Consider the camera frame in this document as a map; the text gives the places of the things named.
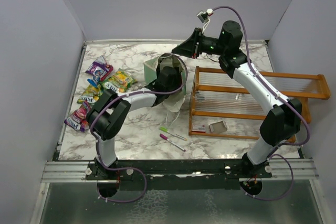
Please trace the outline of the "blue candy packet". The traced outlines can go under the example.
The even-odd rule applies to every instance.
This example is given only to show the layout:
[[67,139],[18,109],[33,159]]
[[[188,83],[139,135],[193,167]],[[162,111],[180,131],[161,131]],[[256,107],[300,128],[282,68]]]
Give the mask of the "blue candy packet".
[[102,69],[100,67],[95,67],[94,69],[91,69],[91,74],[92,74],[92,78],[87,79],[87,81],[93,87],[97,87],[100,82],[101,75],[102,75]]

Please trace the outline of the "purple snack packet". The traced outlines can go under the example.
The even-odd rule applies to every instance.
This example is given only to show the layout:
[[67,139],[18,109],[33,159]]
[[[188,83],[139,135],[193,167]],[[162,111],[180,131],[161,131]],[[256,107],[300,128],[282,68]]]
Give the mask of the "purple snack packet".
[[92,62],[85,73],[93,75],[96,70],[100,70],[100,81],[104,81],[113,71],[113,65],[109,64],[104,56],[100,56]]

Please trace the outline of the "green printed paper bag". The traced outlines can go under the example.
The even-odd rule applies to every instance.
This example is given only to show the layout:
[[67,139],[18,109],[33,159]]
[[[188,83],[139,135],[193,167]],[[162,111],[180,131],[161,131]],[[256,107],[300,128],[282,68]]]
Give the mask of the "green printed paper bag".
[[185,101],[187,67],[182,59],[172,53],[164,53],[147,60],[143,66],[145,87],[159,92],[154,106],[162,104],[167,109],[165,126],[170,127],[179,118]]

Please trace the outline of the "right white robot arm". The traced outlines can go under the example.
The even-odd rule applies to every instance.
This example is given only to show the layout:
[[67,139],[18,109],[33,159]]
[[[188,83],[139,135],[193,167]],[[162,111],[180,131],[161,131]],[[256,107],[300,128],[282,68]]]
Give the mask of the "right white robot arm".
[[220,68],[240,83],[265,112],[258,141],[242,157],[242,173],[254,177],[276,148],[300,130],[302,104],[274,88],[255,68],[249,52],[240,49],[245,32],[243,25],[232,20],[223,23],[218,38],[204,36],[201,28],[195,28],[172,53],[193,59],[202,53],[217,55]]

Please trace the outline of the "red snack packet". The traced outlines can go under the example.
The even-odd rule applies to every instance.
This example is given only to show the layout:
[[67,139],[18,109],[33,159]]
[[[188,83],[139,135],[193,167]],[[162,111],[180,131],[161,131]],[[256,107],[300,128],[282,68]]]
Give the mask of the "red snack packet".
[[87,101],[84,101],[78,109],[74,110],[64,120],[64,123],[76,131],[85,132],[89,128],[89,123],[86,120],[86,116],[90,109],[90,104]]

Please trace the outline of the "yellow green snack packet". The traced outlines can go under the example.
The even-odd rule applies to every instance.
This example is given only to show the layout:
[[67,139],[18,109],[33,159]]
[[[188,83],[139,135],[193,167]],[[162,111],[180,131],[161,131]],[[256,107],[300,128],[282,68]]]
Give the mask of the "yellow green snack packet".
[[89,104],[94,104],[95,102],[99,100],[102,93],[103,93],[103,88],[100,84],[98,84],[96,87],[90,84],[81,94],[81,96],[77,100],[77,103],[82,104],[83,102],[86,101]]

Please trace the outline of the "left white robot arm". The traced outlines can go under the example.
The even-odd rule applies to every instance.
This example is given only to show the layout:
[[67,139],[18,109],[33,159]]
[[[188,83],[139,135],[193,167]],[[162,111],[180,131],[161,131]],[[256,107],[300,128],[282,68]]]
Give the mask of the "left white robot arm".
[[155,80],[138,91],[117,94],[108,89],[103,92],[86,116],[90,133],[95,138],[95,161],[100,163],[98,173],[102,178],[110,179],[115,175],[117,156],[114,138],[128,113],[157,106],[182,87],[182,75],[178,67],[163,67],[156,72]]

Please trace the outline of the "yellow Fox's candy packet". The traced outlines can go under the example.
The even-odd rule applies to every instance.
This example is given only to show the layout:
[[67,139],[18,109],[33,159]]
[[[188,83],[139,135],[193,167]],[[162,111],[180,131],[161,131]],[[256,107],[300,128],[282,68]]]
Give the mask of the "yellow Fox's candy packet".
[[119,68],[112,76],[105,79],[101,86],[105,90],[111,89],[116,93],[124,93],[136,82],[136,78]]

